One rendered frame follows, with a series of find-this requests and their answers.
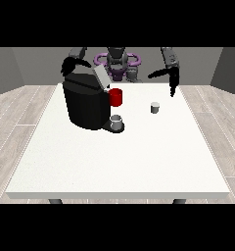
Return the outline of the pale grey machine lid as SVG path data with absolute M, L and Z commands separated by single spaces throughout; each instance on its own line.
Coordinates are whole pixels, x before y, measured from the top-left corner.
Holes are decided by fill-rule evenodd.
M 102 89 L 106 89 L 112 82 L 103 65 L 95 67 L 93 73 L 97 77 Z

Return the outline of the black coffee machine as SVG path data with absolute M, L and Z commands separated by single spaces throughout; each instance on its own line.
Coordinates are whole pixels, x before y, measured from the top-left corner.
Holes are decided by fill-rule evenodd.
M 111 129 L 109 90 L 101 88 L 96 76 L 71 73 L 65 76 L 63 89 L 70 121 L 84 129 L 105 129 L 112 133 L 124 131 Z

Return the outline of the red pod holder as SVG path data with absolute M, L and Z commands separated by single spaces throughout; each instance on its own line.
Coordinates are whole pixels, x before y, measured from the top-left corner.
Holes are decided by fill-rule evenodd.
M 110 105 L 113 107 L 118 107 L 122 104 L 122 90 L 119 88 L 112 88 L 109 91 L 110 95 Z

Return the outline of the small grey cup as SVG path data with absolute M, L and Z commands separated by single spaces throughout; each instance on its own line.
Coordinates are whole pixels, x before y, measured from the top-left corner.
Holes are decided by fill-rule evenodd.
M 122 127 L 122 118 L 120 115 L 112 115 L 110 117 L 111 129 L 119 130 Z

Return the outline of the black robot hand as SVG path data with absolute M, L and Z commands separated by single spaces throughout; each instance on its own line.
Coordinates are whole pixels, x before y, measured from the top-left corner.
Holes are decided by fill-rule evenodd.
M 66 59 L 62 63 L 61 74 L 63 76 L 71 74 L 77 65 L 84 66 L 86 68 L 90 68 L 91 64 L 83 59 L 73 58 L 73 57 L 66 57 Z
M 162 75 L 169 75 L 169 87 L 170 87 L 170 96 L 173 97 L 175 94 L 175 89 L 179 85 L 180 80 L 180 70 L 178 67 L 172 67 L 169 69 L 161 69 L 154 71 L 148 75 L 148 78 L 159 77 Z

